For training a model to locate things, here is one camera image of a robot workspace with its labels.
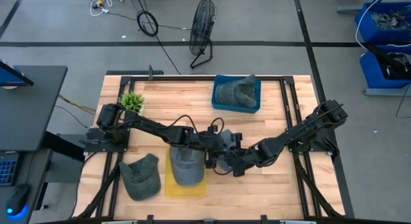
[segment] blue light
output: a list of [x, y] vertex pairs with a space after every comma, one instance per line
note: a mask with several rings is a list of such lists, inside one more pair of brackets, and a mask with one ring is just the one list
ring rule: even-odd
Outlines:
[[23, 209], [20, 211], [20, 213], [18, 213], [18, 214], [16, 214], [16, 215], [9, 215], [9, 214], [7, 214], [7, 217], [8, 217], [10, 220], [21, 220], [22, 218], [25, 217], [25, 215], [27, 214], [27, 212], [28, 212], [28, 206], [25, 205], [25, 206], [23, 207]]

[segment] green plant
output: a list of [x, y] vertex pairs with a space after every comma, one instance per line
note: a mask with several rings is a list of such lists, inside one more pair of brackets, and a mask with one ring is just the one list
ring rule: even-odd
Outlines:
[[121, 104], [126, 108], [127, 111], [138, 113], [144, 105], [144, 98], [143, 95], [136, 94], [134, 92], [125, 93], [121, 98]]

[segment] fan grille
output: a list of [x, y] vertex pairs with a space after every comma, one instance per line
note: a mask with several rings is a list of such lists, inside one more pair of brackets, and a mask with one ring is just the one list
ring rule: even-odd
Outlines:
[[212, 0], [201, 0], [191, 27], [189, 48], [194, 55], [199, 55], [206, 49], [213, 29], [214, 17], [215, 7]]

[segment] fan stand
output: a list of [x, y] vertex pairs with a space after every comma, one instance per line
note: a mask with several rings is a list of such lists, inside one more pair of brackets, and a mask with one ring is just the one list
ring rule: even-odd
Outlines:
[[210, 58], [208, 58], [208, 60], [204, 60], [203, 62], [200, 62], [198, 64], [194, 64], [201, 55], [205, 54], [204, 52], [201, 52], [200, 54], [197, 55], [197, 57], [194, 59], [194, 61], [192, 61], [192, 63], [190, 64], [191, 69], [194, 69], [195, 67], [197, 67], [199, 65], [207, 63], [208, 61], [210, 61], [213, 58], [213, 42], [211, 42], [211, 40], [208, 40], [208, 43], [210, 44]]

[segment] computer mouse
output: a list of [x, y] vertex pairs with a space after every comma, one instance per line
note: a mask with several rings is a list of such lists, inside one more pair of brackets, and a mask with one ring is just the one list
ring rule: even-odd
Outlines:
[[26, 205], [29, 193], [29, 184], [24, 183], [15, 186], [13, 195], [7, 200], [6, 213], [11, 216], [20, 213], [23, 210], [24, 205]]

